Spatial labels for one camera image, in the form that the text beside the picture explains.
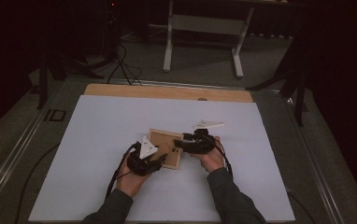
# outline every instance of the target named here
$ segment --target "white table surface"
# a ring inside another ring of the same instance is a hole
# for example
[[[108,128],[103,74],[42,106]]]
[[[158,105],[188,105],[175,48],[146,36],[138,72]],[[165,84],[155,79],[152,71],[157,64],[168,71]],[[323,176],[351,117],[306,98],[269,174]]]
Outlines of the white table surface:
[[[103,203],[121,156],[150,128],[192,133],[201,119],[224,122],[218,135],[236,184],[269,222],[294,220],[274,153],[255,103],[81,96],[38,194],[30,221],[78,221]],[[181,155],[143,185],[127,221],[220,221],[197,159]]]

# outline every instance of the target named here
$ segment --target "desk leg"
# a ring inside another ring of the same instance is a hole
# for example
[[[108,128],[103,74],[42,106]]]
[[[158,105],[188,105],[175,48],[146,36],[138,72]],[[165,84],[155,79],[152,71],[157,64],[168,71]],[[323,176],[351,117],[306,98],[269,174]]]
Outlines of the desk leg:
[[[234,58],[234,66],[235,66],[236,76],[239,78],[242,78],[244,76],[243,70],[242,70],[242,64],[241,64],[240,58],[239,58],[239,52],[240,52],[240,49],[242,49],[242,44],[243,44],[243,41],[245,40],[246,33],[247,33],[249,25],[250,25],[250,19],[251,19],[253,11],[254,11],[254,7],[251,7],[249,9],[248,16],[247,16],[246,20],[243,22],[242,30],[240,32],[239,41],[236,45],[236,48],[232,49],[232,56]]]
[[[167,44],[166,51],[164,53],[164,71],[170,71],[170,64],[172,62],[172,33],[173,33],[173,25],[172,25],[172,17],[173,17],[173,0],[169,1],[169,18],[167,20]]]

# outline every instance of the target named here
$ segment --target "sleeve cuff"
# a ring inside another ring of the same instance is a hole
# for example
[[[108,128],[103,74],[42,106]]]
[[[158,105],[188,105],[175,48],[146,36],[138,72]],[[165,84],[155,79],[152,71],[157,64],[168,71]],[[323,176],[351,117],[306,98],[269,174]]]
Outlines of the sleeve cuff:
[[[122,199],[124,202],[128,202],[131,205],[133,204],[133,198],[131,196],[127,195],[125,192],[123,192],[120,189],[112,190],[111,195],[109,197],[113,197],[113,198],[118,197],[118,198]]]
[[[219,186],[232,181],[232,177],[229,175],[228,171],[224,167],[211,172],[207,176],[207,182],[210,189],[218,188]]]

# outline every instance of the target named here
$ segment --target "gray sleeve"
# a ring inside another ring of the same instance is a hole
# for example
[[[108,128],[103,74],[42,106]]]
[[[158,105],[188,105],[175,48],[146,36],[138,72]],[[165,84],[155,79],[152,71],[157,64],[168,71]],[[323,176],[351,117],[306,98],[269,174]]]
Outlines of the gray sleeve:
[[[133,199],[129,195],[114,189],[99,210],[86,216],[81,223],[121,224],[128,216],[132,204]]]
[[[207,182],[222,223],[266,223],[252,199],[240,192],[225,168],[210,173]]]

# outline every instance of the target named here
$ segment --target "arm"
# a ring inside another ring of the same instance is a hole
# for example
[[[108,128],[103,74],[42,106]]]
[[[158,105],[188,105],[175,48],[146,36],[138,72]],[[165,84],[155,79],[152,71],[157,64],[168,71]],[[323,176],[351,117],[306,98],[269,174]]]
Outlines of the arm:
[[[123,162],[117,179],[117,187],[95,213],[86,216],[81,223],[119,224],[123,223],[133,204],[133,198],[150,175],[140,176],[131,173],[126,160]]]
[[[192,154],[209,175],[207,182],[222,223],[266,223],[251,198],[240,192],[224,168],[222,154],[214,148],[208,154]]]

